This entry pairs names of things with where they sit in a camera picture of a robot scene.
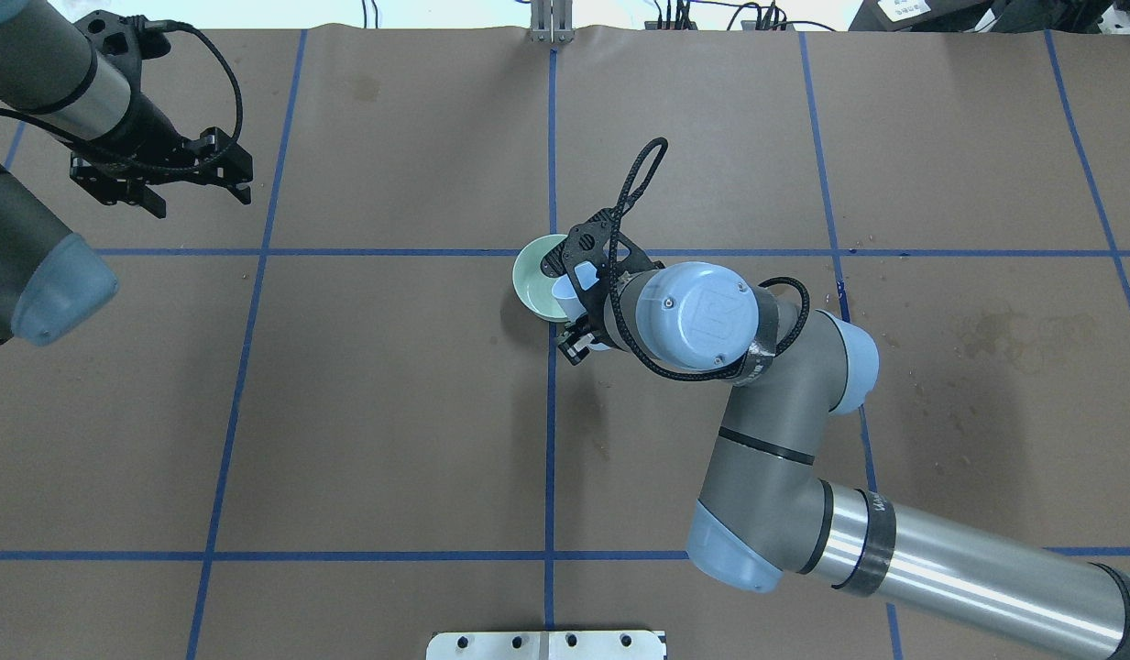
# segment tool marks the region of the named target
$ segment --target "ur robot arm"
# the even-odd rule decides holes
[[[732,381],[687,539],[693,563],[742,590],[770,592],[796,572],[1058,655],[1130,660],[1129,574],[812,476],[826,418],[857,410],[875,385],[873,339],[810,312],[796,280],[749,287],[715,264],[663,268],[620,236],[620,218],[666,147],[663,138],[650,142],[618,205],[574,226],[541,271],[559,277],[554,295],[573,310],[557,339],[570,363],[616,347],[669,379]],[[643,183],[628,192],[655,149]],[[628,255],[619,259],[623,246]],[[775,284],[799,288],[800,309],[770,292]]]
[[[166,33],[195,35],[235,93],[234,134],[184,138],[141,92],[142,60],[171,51]],[[221,53],[193,26],[92,12],[67,21],[46,0],[0,0],[0,116],[51,131],[71,149],[69,175],[103,205],[124,201],[157,217],[150,185],[225,188],[250,205],[251,156],[238,146],[242,97]],[[45,346],[106,304],[116,278],[0,164],[0,346],[15,336]]]

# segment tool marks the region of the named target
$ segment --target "bowl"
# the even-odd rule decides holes
[[[512,287],[523,306],[539,318],[553,323],[568,321],[565,310],[553,297],[554,277],[540,271],[540,260],[545,259],[553,248],[564,241],[565,234],[550,234],[528,243],[515,258],[512,266]]]

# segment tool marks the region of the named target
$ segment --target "blue tape line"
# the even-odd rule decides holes
[[[23,131],[27,129],[27,123],[20,121],[18,129],[15,129],[15,138],[11,138],[11,147],[7,150],[7,159],[2,162],[2,166],[6,168],[11,168],[15,164],[15,155],[19,154],[19,142],[23,141]]]
[[[545,629],[556,628],[556,561],[545,559]]]
[[[556,49],[548,50],[548,233],[556,234]],[[548,324],[545,423],[545,629],[555,626],[556,582],[556,324]]]
[[[514,258],[510,248],[271,248],[275,258]]]
[[[1070,108],[1070,99],[1066,94],[1066,80],[1062,79],[1062,67],[1058,62],[1058,49],[1054,46],[1054,33],[1045,31],[1045,49],[1050,51],[1050,63],[1054,67],[1054,80],[1058,82],[1058,96],[1062,99],[1062,110],[1066,113],[1066,123],[1070,129],[1070,137],[1075,139],[1075,149],[1079,154],[1081,172],[1085,174],[1085,182],[1089,185],[1089,196],[1094,198],[1094,208],[1098,212],[1098,222],[1102,223],[1102,231],[1106,236],[1106,244],[1110,245],[1111,255],[1114,259],[1114,271],[1118,271],[1118,280],[1123,286],[1123,295],[1127,296],[1127,306],[1130,309],[1130,281],[1127,280],[1127,269],[1123,267],[1122,258],[1119,258],[1118,242],[1114,241],[1114,233],[1106,217],[1106,208],[1102,203],[1102,196],[1098,192],[1098,184],[1094,179],[1094,171],[1089,167],[1089,159],[1085,155],[1085,147],[1081,146],[1081,138],[1075,122],[1075,112]]]
[[[259,248],[99,248],[96,254],[104,258],[253,258],[262,254]]]
[[[558,550],[557,561],[686,561],[686,550]]]
[[[837,251],[837,228],[833,222],[833,196],[829,193],[829,175],[825,168],[825,147],[822,145],[822,125],[817,121],[817,96],[812,93],[812,67],[808,62],[808,42],[805,33],[797,33],[800,42],[800,67],[805,72],[805,99],[808,102],[808,123],[812,129],[812,149],[817,151],[817,179],[822,184],[822,203],[825,206],[825,227],[829,233],[829,255],[833,258],[833,275],[836,277],[837,305],[842,309],[842,321],[850,322],[850,298],[846,296],[845,275],[842,275],[842,258]]]
[[[1109,258],[1110,250],[843,250],[846,258]]]
[[[397,552],[226,552],[214,553],[214,561],[348,561],[348,563],[391,563],[392,561],[544,561],[539,550],[397,550]]]
[[[0,561],[201,561],[201,552],[0,550]]]
[[[556,554],[556,324],[548,324],[548,394],[545,424],[545,629],[553,629]]]
[[[828,250],[828,248],[645,248],[658,258],[1066,258],[1112,259],[1111,250]],[[258,255],[260,248],[99,248],[96,254],[113,258],[150,258],[150,255]],[[275,258],[514,258],[519,248],[270,248]],[[1130,258],[1130,250],[1118,255]]]
[[[296,46],[296,66],[292,75],[292,92],[288,93],[288,107],[284,113],[284,132],[279,138],[279,155],[276,156],[275,180],[271,183],[271,198],[268,203],[267,222],[263,225],[263,242],[260,246],[260,263],[254,272],[254,287],[251,289],[251,305],[246,313],[246,331],[243,335],[243,349],[238,356],[238,375],[235,376],[235,392],[231,398],[231,417],[226,422],[226,441],[221,446],[221,461],[218,467],[218,481],[214,493],[214,506],[210,509],[210,526],[207,532],[206,555],[201,559],[199,592],[194,602],[194,618],[191,623],[191,634],[186,644],[186,660],[194,660],[197,643],[201,633],[201,616],[206,611],[207,591],[210,584],[210,570],[214,563],[214,550],[218,540],[218,522],[221,519],[221,503],[226,496],[226,477],[231,471],[231,451],[235,446],[235,432],[238,429],[238,409],[246,385],[246,365],[250,363],[251,339],[254,337],[254,322],[259,316],[260,297],[263,293],[263,276],[267,271],[268,251],[271,246],[271,231],[275,228],[275,212],[279,205],[279,184],[284,182],[284,162],[288,157],[288,140],[292,138],[292,121],[296,110],[296,94],[299,92],[299,72],[304,64],[304,49],[308,43],[308,31],[299,31],[299,43]]]
[[[1064,556],[1130,556],[1130,546],[1068,546],[1045,549]]]
[[[890,655],[903,660],[903,639],[899,636],[899,611],[893,602],[886,605],[886,622],[890,626]]]
[[[766,250],[746,250],[746,248],[689,248],[689,250],[645,250],[657,258],[829,258],[833,250],[814,250],[812,248],[766,248]]]
[[[548,233],[556,234],[556,49],[548,51]]]

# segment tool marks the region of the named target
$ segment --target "blue tape grid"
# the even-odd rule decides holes
[[[1123,289],[1127,304],[1130,310],[1130,281],[1122,259],[1130,259],[1130,250],[1120,250],[1113,228],[1111,228],[1105,206],[1098,192],[1089,159],[1081,145],[1081,138],[1075,122],[1075,114],[1070,107],[1069,96],[1066,92],[1066,84],[1060,71],[1058,50],[1055,50],[1054,37],[1050,31],[1045,33],[1045,45],[1050,52],[1050,66],[1054,82],[1058,86],[1060,103],[1066,114],[1069,133],[1075,142],[1075,149],[1079,155],[1081,171],[1089,188],[1095,209],[1098,214],[1099,225],[1106,237],[1109,250],[912,250],[912,248],[899,248],[899,250],[841,250],[837,244],[836,223],[834,222],[832,193],[829,193],[829,182],[823,146],[820,119],[817,115],[817,97],[812,87],[812,67],[810,54],[808,54],[808,41],[805,34],[799,34],[800,55],[802,55],[802,69],[805,79],[805,93],[808,102],[808,120],[812,129],[812,146],[817,156],[817,175],[819,176],[823,210],[828,231],[828,250],[650,250],[650,254],[669,255],[669,258],[715,258],[720,255],[773,255],[774,258],[829,258],[833,262],[834,275],[836,276],[837,299],[842,309],[842,318],[850,319],[849,297],[845,290],[845,276],[842,272],[842,258],[892,258],[892,255],[911,255],[911,258],[1055,258],[1055,259],[1111,259],[1116,270],[1119,283]],[[284,116],[284,132],[280,137],[279,155],[276,162],[275,180],[271,188],[270,203],[268,206],[267,222],[263,231],[263,241],[260,248],[108,248],[99,250],[106,255],[258,255],[259,268],[255,271],[253,293],[251,293],[250,311],[247,312],[245,339],[240,357],[238,373],[235,380],[233,400],[231,401],[231,417],[226,427],[226,440],[224,452],[221,452],[220,468],[218,468],[218,479],[216,485],[216,498],[210,513],[207,544],[202,552],[163,552],[163,550],[0,550],[0,561],[188,561],[188,563],[201,563],[201,575],[197,600],[194,606],[194,618],[192,618],[191,633],[186,644],[186,660],[192,660],[197,655],[197,642],[201,633],[201,620],[205,617],[206,602],[209,590],[210,571],[217,561],[228,563],[228,561],[344,561],[344,563],[385,563],[386,561],[400,561],[400,563],[415,563],[416,561],[538,561],[545,566],[545,626],[553,629],[554,623],[554,566],[557,561],[685,561],[684,550],[557,550],[555,548],[555,433],[556,433],[556,350],[553,338],[555,327],[549,329],[549,341],[547,350],[547,419],[546,419],[546,459],[545,459],[545,548],[544,550],[414,550],[414,552],[225,552],[217,550],[218,522],[220,522],[221,506],[226,496],[226,476],[229,472],[231,451],[234,449],[235,432],[238,425],[240,405],[242,401],[243,388],[245,388],[246,365],[250,359],[251,341],[254,337],[255,319],[259,316],[260,295],[262,295],[263,276],[267,269],[267,260],[271,255],[299,255],[299,258],[312,258],[312,255],[346,255],[346,258],[415,258],[415,255],[435,255],[435,258],[513,258],[518,254],[518,248],[427,248],[427,250],[409,250],[409,248],[271,248],[271,233],[275,226],[275,214],[277,201],[279,201],[279,185],[284,176],[284,162],[288,154],[288,139],[292,134],[293,115],[295,112],[296,95],[299,88],[299,76],[304,63],[304,53],[308,33],[301,31],[297,45],[296,63],[293,71],[292,92],[288,94],[288,107]],[[548,134],[548,232],[557,232],[557,205],[556,205],[556,70],[557,50],[550,50],[548,54],[548,105],[547,105],[547,134]],[[16,154],[23,138],[25,124],[20,122],[12,137],[10,149],[7,150],[7,158],[3,166],[10,168],[15,163]],[[867,424],[866,409],[859,410],[861,418],[861,440],[866,451],[866,480],[870,489],[878,489],[876,479],[875,455],[870,446],[870,426]],[[1058,552],[1063,556],[1130,556],[1130,546],[1072,546],[1072,547],[1050,547],[1046,550]],[[890,628],[890,648],[895,660],[904,657],[903,643],[899,639],[898,614],[894,605],[887,605],[887,624]]]

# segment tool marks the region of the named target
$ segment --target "black cable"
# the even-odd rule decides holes
[[[623,312],[623,294],[618,289],[618,277],[620,276],[618,268],[618,243],[620,237],[623,237],[623,217],[628,214],[634,205],[641,199],[642,193],[645,192],[647,185],[650,185],[650,180],[653,179],[653,174],[658,171],[658,166],[662,163],[663,156],[667,155],[668,142],[666,138],[654,138],[652,141],[647,142],[647,146],[643,147],[637,157],[634,159],[634,164],[631,166],[631,172],[626,176],[626,182],[623,184],[623,191],[618,194],[618,205],[612,208],[612,220],[610,234],[609,234],[609,254],[607,254],[607,270],[605,272],[606,279],[609,285],[609,304],[614,313],[615,324],[618,325],[618,335],[626,342],[626,347],[631,350],[634,356],[638,358],[643,365],[645,365],[649,371],[657,373],[663,379],[669,379],[671,381],[687,381],[687,383],[695,383],[695,381],[719,381],[723,379],[736,379],[745,368],[746,356],[740,356],[736,362],[725,365],[721,368],[715,368],[715,371],[707,371],[702,373],[685,373],[680,371],[669,371],[661,364],[650,359],[650,356],[645,354],[644,350],[635,341],[634,335],[628,329],[626,323],[626,314]],[[631,188],[634,185],[634,181],[637,179],[638,172],[642,168],[642,164],[645,163],[645,158],[653,150],[658,149],[658,155],[653,158],[653,163],[650,163],[650,168],[645,172],[645,176],[642,179],[642,183],[638,184],[634,192],[631,192]],[[775,346],[775,355],[781,355],[783,351],[788,350],[788,347],[792,346],[792,342],[797,341],[797,337],[800,331],[803,330],[805,323],[808,320],[808,314],[810,313],[810,298],[808,297],[808,288],[805,288],[803,284],[799,280],[792,279],[792,277],[773,277],[772,279],[766,279],[762,281],[760,287],[771,287],[775,284],[785,284],[789,287],[797,289],[800,295],[800,310],[797,313],[797,321],[793,323],[792,329],[788,331],[788,335],[777,342]]]
[[[793,323],[791,329],[788,330],[788,335],[785,335],[785,337],[781,339],[781,342],[777,342],[777,347],[775,347],[774,355],[781,355],[783,351],[788,350],[788,347],[792,346],[792,342],[797,341],[797,337],[800,336],[800,331],[805,329],[805,322],[808,321],[808,310],[810,310],[810,299],[808,299],[808,288],[805,288],[805,285],[800,284],[800,280],[794,279],[793,277],[770,277],[770,279],[760,281],[759,287],[762,289],[766,289],[768,287],[773,287],[775,284],[785,284],[789,287],[797,289],[797,293],[800,294],[800,310],[797,313],[797,322]]]
[[[996,18],[992,18],[992,20],[988,21],[988,25],[985,25],[984,27],[972,31],[972,34],[981,34],[984,33],[984,31],[991,31],[992,26],[997,25],[997,23],[1000,20],[1001,20],[1000,16],[997,16]]]
[[[1052,21],[1058,20],[1058,18],[1054,18],[1054,12],[1058,12],[1058,9],[1060,9],[1060,5],[1054,5],[1050,8],[1048,12],[1045,12],[1043,17],[1036,18],[1036,20],[1027,21],[1026,24],[1020,24],[1018,26],[1015,26],[1012,29],[1001,31],[1001,34],[1020,34],[1020,31],[1025,31],[1031,27],[1037,27],[1037,26],[1040,26],[1038,29],[1050,29],[1050,24]]]
[[[817,27],[824,27],[829,32],[836,32],[836,29],[833,29],[828,25],[819,24],[819,21],[779,21],[779,24],[770,25],[768,29],[779,29],[786,25],[816,25]]]
[[[731,20],[728,21],[728,31],[731,32],[731,27],[736,25],[736,18],[740,16],[746,8],[753,7],[756,9],[756,21],[760,21],[760,14],[764,12],[764,7],[760,7],[756,2],[745,2],[744,5],[736,5],[736,12],[732,14]]]
[[[199,37],[199,41],[201,43],[205,43],[207,50],[209,50],[210,53],[212,53],[216,57],[218,63],[221,63],[221,70],[226,72],[226,78],[231,80],[231,88],[234,89],[235,92],[234,133],[231,136],[229,141],[226,142],[226,145],[221,146],[221,148],[218,149],[216,154],[214,154],[209,158],[203,159],[203,162],[197,164],[195,166],[165,167],[151,163],[134,162],[132,158],[129,158],[129,156],[110,151],[108,149],[104,149],[104,147],[101,147],[98,145],[93,145],[90,141],[87,141],[87,139],[78,138],[75,134],[69,133],[69,131],[49,124],[47,122],[42,121],[36,116],[27,115],[24,113],[16,112],[16,110],[7,110],[7,108],[0,108],[0,116],[17,119],[19,121],[26,122],[26,124],[37,127],[38,129],[44,129],[45,131],[49,131],[49,133],[53,133],[55,134],[55,137],[62,138],[67,142],[70,142],[71,145],[79,147],[80,149],[87,149],[95,154],[98,154],[102,158],[107,158],[110,163],[122,164],[122,166],[137,168],[137,171],[140,172],[150,172],[150,174],[163,174],[166,176],[184,176],[189,174],[199,174],[199,172],[207,171],[207,168],[210,168],[214,166],[214,164],[218,163],[231,150],[231,147],[234,147],[238,142],[238,134],[242,133],[243,130],[243,94],[238,89],[238,79],[235,78],[235,72],[231,70],[231,64],[226,63],[226,58],[221,55],[217,46],[214,45],[214,42],[211,42],[207,35],[201,34],[201,31],[197,29],[197,27],[192,25],[183,24],[183,21],[167,21],[167,25],[169,25],[171,28],[165,32],[185,32],[194,35],[195,37]]]

